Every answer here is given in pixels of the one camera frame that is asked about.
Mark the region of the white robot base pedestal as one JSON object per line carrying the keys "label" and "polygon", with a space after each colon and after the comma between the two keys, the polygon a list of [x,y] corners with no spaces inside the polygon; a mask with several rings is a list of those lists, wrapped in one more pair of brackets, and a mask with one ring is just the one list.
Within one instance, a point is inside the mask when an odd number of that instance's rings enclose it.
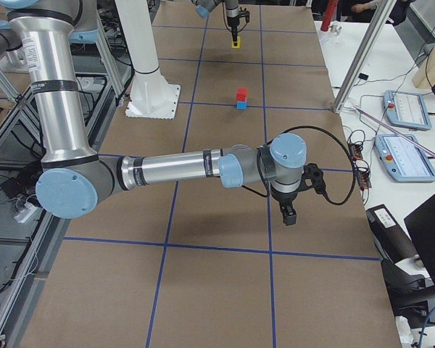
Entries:
{"label": "white robot base pedestal", "polygon": [[115,4],[134,70],[126,115],[171,120],[181,87],[169,84],[160,71],[147,2],[117,0]]}

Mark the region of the second grey robot arm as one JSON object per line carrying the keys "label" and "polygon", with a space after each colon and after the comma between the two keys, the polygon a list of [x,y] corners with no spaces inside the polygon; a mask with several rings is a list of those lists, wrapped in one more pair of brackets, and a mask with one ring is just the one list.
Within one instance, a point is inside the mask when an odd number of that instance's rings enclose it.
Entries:
{"label": "second grey robot arm", "polygon": [[27,73],[21,38],[6,20],[0,20],[0,69],[5,73]]}

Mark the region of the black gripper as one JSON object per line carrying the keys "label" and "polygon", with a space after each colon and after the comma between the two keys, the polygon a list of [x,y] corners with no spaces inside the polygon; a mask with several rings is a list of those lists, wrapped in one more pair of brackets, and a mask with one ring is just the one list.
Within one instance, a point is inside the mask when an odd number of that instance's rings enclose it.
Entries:
{"label": "black gripper", "polygon": [[323,178],[323,171],[315,163],[305,165],[296,181],[296,176],[290,181],[274,180],[270,184],[271,196],[279,203],[284,225],[295,225],[297,213],[293,208],[293,201],[299,192],[314,189],[317,194],[326,198],[326,182]]}

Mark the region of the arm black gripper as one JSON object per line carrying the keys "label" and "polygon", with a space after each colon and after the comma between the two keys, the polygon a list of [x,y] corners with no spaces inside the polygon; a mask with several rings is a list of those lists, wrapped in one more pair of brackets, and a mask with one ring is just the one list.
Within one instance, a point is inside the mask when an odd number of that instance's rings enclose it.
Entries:
{"label": "arm black gripper", "polygon": [[238,26],[240,19],[244,18],[246,22],[249,22],[250,12],[247,8],[241,7],[225,8],[225,15],[227,24],[231,28],[232,42],[237,44],[239,42]]}

